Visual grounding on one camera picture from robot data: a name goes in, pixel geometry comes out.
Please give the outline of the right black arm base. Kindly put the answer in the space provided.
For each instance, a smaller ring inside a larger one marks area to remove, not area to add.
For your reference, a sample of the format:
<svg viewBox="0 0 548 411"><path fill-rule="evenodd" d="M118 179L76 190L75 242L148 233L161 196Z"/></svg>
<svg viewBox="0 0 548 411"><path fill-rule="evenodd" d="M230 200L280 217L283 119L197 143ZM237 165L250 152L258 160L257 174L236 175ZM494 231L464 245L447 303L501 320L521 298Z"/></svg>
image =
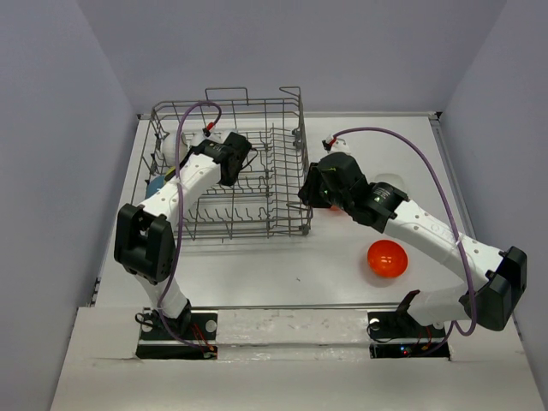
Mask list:
<svg viewBox="0 0 548 411"><path fill-rule="evenodd" d="M445 358L450 359L445 328L420 325L408 313L419 290L409 292L393 311L367 314L366 332L373 359Z"/></svg>

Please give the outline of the grey wire dish rack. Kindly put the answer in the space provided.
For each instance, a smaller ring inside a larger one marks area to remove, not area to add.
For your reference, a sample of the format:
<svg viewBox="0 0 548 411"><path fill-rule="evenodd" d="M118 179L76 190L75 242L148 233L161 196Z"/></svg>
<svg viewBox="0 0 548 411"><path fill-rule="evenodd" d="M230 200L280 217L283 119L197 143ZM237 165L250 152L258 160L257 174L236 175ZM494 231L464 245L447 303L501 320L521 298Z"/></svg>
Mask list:
<svg viewBox="0 0 548 411"><path fill-rule="evenodd" d="M183 127L186 139L216 121L216 134L234 130L253 150L234 187L216 185L190 208L185 239L307 235L312 211L298 197L309 168L301 89L282 86L275 95L254 98L243 86L207 87L205 98L221 108L195 109Z"/></svg>

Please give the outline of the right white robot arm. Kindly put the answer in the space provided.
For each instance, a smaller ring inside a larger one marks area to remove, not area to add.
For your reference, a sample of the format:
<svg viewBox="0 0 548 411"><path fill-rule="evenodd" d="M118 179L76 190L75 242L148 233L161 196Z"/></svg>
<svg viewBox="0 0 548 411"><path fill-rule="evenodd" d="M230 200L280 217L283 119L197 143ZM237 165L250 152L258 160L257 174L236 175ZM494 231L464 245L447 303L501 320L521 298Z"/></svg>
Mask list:
<svg viewBox="0 0 548 411"><path fill-rule="evenodd" d="M464 319L501 331L527 287L527 255L520 248L503 251L452 232L399 188L369 182L346 153L310 164L299 197L312 208L336 206L356 223L405 242L462 279L452 288L409 292L394 315L396 329L405 336Z"/></svg>

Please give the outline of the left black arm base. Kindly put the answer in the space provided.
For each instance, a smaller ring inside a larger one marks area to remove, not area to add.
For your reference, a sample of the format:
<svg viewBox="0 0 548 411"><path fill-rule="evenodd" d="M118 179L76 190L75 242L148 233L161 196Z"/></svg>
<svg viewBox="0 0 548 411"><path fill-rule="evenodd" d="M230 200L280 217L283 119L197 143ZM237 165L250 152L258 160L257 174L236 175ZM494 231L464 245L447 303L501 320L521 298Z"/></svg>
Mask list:
<svg viewBox="0 0 548 411"><path fill-rule="evenodd" d="M215 360L217 313L193 310L187 329L174 338L158 314L144 309L134 315L139 325L136 356L142 360Z"/></svg>

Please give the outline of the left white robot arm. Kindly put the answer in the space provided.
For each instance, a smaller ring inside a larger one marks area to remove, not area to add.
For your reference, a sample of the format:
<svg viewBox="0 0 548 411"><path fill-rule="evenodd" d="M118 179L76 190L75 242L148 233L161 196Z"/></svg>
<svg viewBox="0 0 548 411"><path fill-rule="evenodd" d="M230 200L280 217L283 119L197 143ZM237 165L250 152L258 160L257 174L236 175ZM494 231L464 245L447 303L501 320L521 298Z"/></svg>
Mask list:
<svg viewBox="0 0 548 411"><path fill-rule="evenodd" d="M248 139L234 131L204 139L155 194L117 214L114 259L148 294L146 319L169 337L183 337L191 321L191 303L175 279L184 219L210 188L235 185L251 151Z"/></svg>

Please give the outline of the lime green bowl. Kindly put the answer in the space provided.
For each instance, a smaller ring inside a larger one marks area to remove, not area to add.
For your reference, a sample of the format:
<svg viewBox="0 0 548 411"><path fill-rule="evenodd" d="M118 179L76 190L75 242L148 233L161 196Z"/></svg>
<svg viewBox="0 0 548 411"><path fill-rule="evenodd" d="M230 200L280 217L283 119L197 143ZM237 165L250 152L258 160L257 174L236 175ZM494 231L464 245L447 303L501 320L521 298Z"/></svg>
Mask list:
<svg viewBox="0 0 548 411"><path fill-rule="evenodd" d="M170 179L174 177L175 174L176 174L176 168L173 167L165 174L164 179L166 181L169 181Z"/></svg>

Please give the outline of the blue bowl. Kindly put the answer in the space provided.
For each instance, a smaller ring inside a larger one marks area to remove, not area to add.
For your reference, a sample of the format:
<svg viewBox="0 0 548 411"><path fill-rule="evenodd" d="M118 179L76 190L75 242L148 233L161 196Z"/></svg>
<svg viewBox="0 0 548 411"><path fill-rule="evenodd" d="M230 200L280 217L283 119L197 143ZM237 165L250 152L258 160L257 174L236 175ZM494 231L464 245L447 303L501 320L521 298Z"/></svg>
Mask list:
<svg viewBox="0 0 548 411"><path fill-rule="evenodd" d="M156 176L153 179L151 179L146 186L146 195L145 199L148 199L155 195L159 190L162 189L164 186L164 177L163 176Z"/></svg>

